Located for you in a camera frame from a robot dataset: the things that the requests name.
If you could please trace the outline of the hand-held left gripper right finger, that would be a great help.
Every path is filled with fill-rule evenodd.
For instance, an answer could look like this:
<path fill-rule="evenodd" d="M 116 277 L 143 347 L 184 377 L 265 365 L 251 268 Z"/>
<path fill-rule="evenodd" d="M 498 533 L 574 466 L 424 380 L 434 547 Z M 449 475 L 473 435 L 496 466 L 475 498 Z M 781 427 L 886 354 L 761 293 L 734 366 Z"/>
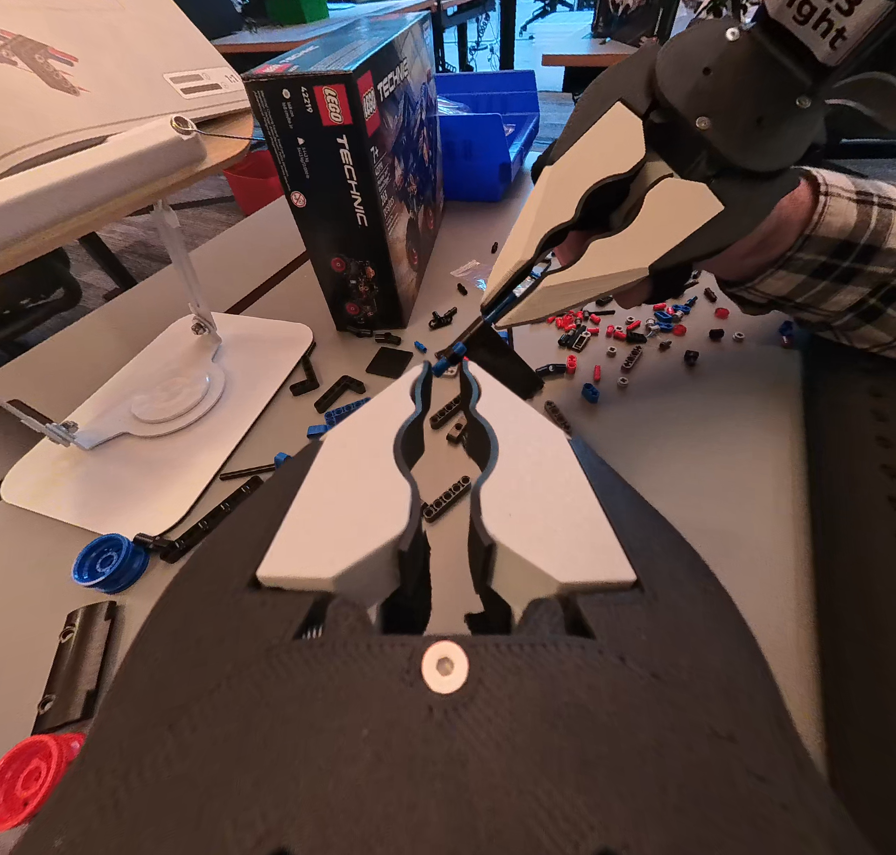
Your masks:
<path fill-rule="evenodd" d="M 459 372 L 469 494 L 471 633 L 510 633 L 541 599 L 626 591 L 637 576 L 569 438 L 473 361 Z"/>

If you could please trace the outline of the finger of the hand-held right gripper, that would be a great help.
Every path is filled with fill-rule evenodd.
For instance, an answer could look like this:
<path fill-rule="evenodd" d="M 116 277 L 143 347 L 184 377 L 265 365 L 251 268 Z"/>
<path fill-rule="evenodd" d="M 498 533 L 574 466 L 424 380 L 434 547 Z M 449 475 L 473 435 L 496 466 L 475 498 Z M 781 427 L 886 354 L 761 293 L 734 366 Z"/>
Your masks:
<path fill-rule="evenodd" d="M 482 312 L 512 294 L 554 234 L 566 237 L 599 187 L 618 181 L 627 188 L 644 164 L 642 119 L 615 102 L 553 164 L 543 168 L 522 205 L 487 282 Z"/>
<path fill-rule="evenodd" d="M 645 278 L 652 264 L 722 211 L 722 202 L 701 182 L 676 176 L 657 181 L 626 226 L 590 242 L 575 263 L 531 283 L 496 317 L 496 326 L 536 322 Z"/>

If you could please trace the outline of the pile of small pins connectors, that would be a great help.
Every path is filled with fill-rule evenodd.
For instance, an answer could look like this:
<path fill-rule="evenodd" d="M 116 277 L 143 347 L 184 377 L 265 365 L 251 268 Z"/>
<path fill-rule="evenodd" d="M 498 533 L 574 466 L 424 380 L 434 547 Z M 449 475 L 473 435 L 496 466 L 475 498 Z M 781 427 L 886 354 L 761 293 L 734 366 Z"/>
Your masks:
<path fill-rule="evenodd" d="M 608 296 L 547 316 L 517 347 L 544 382 L 532 407 L 554 401 L 579 424 L 682 424 L 698 428 L 802 420 L 802 380 L 792 322 L 750 315 L 716 279 L 696 274 L 676 298 L 622 311 Z M 597 404 L 581 397 L 592 383 Z"/>

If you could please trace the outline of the small black blue brick assembly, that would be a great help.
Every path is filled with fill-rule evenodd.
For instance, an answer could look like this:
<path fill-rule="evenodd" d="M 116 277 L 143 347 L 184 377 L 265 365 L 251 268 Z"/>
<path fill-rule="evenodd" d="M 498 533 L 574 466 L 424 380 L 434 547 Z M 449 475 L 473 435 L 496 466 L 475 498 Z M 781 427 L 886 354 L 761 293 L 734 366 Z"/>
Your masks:
<path fill-rule="evenodd" d="M 452 361 L 455 346 L 458 345 L 465 347 L 464 357 L 486 370 L 521 399 L 530 400 L 543 390 L 541 377 L 482 315 L 459 334 L 451 346 L 444 348 L 440 357 Z"/>

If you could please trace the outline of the person's right forearm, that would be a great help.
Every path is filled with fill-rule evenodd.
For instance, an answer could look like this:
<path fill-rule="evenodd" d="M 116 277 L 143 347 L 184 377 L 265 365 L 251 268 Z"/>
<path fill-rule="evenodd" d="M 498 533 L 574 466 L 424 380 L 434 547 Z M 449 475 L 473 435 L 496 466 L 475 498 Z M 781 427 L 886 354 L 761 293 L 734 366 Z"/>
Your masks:
<path fill-rule="evenodd" d="M 716 271 L 720 288 L 745 313 L 782 312 L 813 334 L 894 359 L 894 183 L 799 171 L 812 197 L 805 226 L 744 277 Z"/>

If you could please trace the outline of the grey desk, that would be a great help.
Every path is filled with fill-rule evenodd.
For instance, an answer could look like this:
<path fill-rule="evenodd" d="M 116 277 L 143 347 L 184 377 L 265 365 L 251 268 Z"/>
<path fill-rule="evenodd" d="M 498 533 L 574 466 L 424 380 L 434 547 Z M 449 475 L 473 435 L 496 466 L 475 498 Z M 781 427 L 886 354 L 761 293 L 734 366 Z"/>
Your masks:
<path fill-rule="evenodd" d="M 454 329 L 475 319 L 479 293 L 451 276 L 470 260 L 493 263 L 531 181 L 526 171 L 497 203 L 448 202 L 402 347 L 424 343 L 429 355 Z M 203 294 L 216 312 L 233 311 L 307 324 L 321 389 L 349 374 L 376 394 L 388 379 L 366 377 L 376 347 L 338 334 L 323 301 L 287 201 L 280 198 L 193 251 Z M 427 332 L 431 311 L 458 307 L 452 328 Z M 174 320 L 187 313 L 176 271 L 163 270 L 105 307 L 54 334 L 2 368 L 2 397 L 25 401 L 55 420 L 66 418 Z M 307 443 L 319 394 L 279 391 L 226 464 L 271 462 Z M 806 749 L 825 770 L 825 741 L 814 627 L 802 420 L 741 428 L 714 423 L 622 427 L 579 424 L 575 433 L 674 525 L 710 566 L 749 623 L 772 669 Z M 466 630 L 465 612 L 479 609 L 469 580 L 466 499 L 429 532 L 433 607 L 430 633 Z M 105 599 L 73 583 L 78 551 L 95 535 L 2 502 L 2 755 L 29 736 L 66 615 Z M 187 559 L 153 560 L 118 600 L 106 675 L 118 668 L 148 611 Z"/>

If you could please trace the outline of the long background wooden desk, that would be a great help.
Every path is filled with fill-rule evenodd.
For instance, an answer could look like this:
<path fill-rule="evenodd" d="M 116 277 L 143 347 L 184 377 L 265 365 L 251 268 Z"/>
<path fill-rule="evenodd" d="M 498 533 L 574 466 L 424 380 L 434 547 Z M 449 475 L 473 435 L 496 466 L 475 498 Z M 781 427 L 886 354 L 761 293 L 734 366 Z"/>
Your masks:
<path fill-rule="evenodd" d="M 346 9 L 337 9 L 329 4 L 330 16 L 321 21 L 297 25 L 261 25 L 256 30 L 243 30 L 231 35 L 211 40 L 221 54 L 236 55 L 278 55 L 309 43 L 329 32 L 351 26 L 360 21 L 395 18 L 402 13 L 429 12 L 434 16 L 435 30 L 458 26 L 462 21 L 474 19 L 480 14 L 493 11 L 497 0 L 381 0 L 361 4 L 350 4 Z"/>

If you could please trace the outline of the person's right hand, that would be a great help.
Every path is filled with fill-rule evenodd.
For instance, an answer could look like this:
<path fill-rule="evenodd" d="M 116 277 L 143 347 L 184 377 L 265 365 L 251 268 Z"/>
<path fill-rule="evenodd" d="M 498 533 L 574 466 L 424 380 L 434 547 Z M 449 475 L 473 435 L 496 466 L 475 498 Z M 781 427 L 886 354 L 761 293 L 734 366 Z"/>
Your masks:
<path fill-rule="evenodd" d="M 808 169 L 799 171 L 799 184 L 778 201 L 750 234 L 720 254 L 698 263 L 719 285 L 748 282 L 772 269 L 800 239 L 813 218 L 818 185 Z"/>

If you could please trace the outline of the black long axle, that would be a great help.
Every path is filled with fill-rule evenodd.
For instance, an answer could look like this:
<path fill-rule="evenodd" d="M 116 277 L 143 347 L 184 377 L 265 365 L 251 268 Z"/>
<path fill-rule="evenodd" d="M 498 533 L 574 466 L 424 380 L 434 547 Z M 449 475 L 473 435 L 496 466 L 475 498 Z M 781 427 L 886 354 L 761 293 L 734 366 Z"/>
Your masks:
<path fill-rule="evenodd" d="M 288 453 L 280 452 L 273 459 L 272 463 L 263 466 L 252 466 L 248 468 L 230 470 L 226 472 L 222 472 L 218 475 L 218 480 L 220 481 L 229 481 L 229 480 L 238 480 L 238 479 L 248 479 L 255 475 L 264 475 L 266 473 L 273 473 L 279 467 L 281 467 L 287 460 L 291 459 L 291 456 Z"/>

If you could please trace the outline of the blue plastic storage bin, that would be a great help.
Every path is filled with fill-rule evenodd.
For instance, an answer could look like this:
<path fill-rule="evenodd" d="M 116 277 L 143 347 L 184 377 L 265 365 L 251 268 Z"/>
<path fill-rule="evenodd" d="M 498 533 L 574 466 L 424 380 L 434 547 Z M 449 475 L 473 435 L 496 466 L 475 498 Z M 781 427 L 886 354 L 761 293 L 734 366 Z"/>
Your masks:
<path fill-rule="evenodd" d="M 447 200 L 500 201 L 539 133 L 533 70 L 439 73 L 435 76 Z"/>

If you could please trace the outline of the blue angled beam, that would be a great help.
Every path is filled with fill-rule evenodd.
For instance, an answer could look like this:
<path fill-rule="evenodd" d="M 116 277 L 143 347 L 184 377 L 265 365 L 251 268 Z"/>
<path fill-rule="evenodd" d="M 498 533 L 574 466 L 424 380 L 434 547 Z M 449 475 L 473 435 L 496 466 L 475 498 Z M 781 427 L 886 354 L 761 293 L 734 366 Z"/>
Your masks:
<path fill-rule="evenodd" d="M 322 421 L 320 423 L 308 426 L 307 438 L 321 438 L 327 432 L 334 429 L 337 425 L 346 420 L 353 413 L 356 413 L 362 406 L 369 403 L 370 400 L 370 397 L 363 397 L 359 400 L 346 403 L 325 411 L 322 415 Z"/>

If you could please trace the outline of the black angled beam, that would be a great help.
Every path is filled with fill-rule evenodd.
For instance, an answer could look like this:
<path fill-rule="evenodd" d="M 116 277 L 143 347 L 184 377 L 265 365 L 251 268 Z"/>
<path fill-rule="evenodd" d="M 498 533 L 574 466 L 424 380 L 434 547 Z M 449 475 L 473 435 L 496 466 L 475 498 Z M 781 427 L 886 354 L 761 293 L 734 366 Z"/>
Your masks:
<path fill-rule="evenodd" d="M 289 392 L 294 397 L 301 397 L 303 395 L 310 394 L 320 387 L 320 382 L 317 378 L 315 368 L 312 363 L 312 355 L 315 351 L 315 347 L 316 342 L 312 340 L 310 346 L 307 348 L 299 361 L 298 366 L 303 370 L 305 378 L 290 384 Z"/>
<path fill-rule="evenodd" d="M 319 414 L 324 414 L 330 410 L 340 397 L 347 393 L 364 395 L 365 391 L 366 386 L 362 380 L 350 375 L 342 375 L 314 402 L 315 411 Z"/>

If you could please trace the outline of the black long straight beam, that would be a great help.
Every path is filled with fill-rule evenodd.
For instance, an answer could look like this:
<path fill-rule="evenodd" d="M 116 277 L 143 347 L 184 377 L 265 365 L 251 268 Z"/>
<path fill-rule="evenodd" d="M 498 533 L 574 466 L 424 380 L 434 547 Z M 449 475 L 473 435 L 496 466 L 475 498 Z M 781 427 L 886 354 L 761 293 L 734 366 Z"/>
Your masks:
<path fill-rule="evenodd" d="M 174 564 L 206 539 L 237 507 L 245 502 L 254 491 L 257 491 L 263 482 L 260 475 L 249 477 L 225 500 L 213 507 L 179 536 L 170 538 L 164 535 L 138 534 L 131 539 L 132 544 L 151 555 L 156 555 L 163 562 Z"/>

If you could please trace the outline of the black square tile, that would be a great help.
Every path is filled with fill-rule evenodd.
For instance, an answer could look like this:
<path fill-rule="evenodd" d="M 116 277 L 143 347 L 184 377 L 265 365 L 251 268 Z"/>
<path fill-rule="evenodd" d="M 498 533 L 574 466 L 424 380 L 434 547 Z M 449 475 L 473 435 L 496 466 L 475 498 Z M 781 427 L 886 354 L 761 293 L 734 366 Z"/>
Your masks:
<path fill-rule="evenodd" d="M 367 375 L 399 379 L 407 370 L 413 354 L 391 346 L 381 346 L 365 367 Z"/>

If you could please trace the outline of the red plastic bin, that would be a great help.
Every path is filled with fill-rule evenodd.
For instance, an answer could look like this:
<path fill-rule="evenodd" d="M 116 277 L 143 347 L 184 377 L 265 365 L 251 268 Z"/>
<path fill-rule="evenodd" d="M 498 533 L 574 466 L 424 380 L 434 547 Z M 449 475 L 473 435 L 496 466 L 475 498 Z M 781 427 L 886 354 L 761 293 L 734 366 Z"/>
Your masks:
<path fill-rule="evenodd" d="M 240 210 L 248 217 L 283 196 L 277 167 L 266 148 L 251 151 L 223 174 Z"/>

